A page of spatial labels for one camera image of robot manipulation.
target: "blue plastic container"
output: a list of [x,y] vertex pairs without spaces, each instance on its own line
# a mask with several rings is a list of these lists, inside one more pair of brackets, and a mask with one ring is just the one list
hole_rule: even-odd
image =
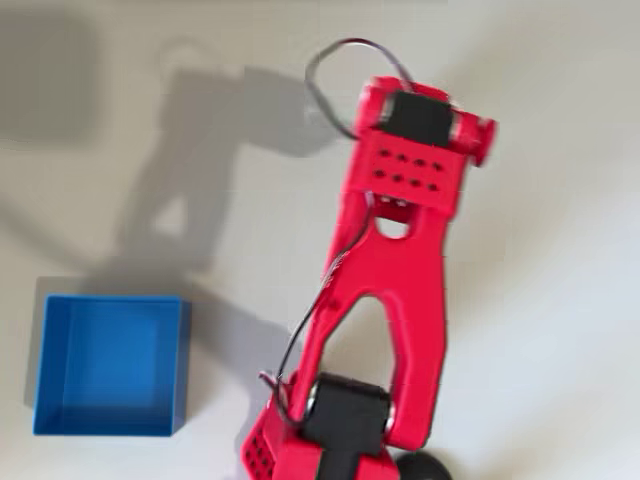
[[170,436],[185,420],[189,304],[47,297],[33,432]]

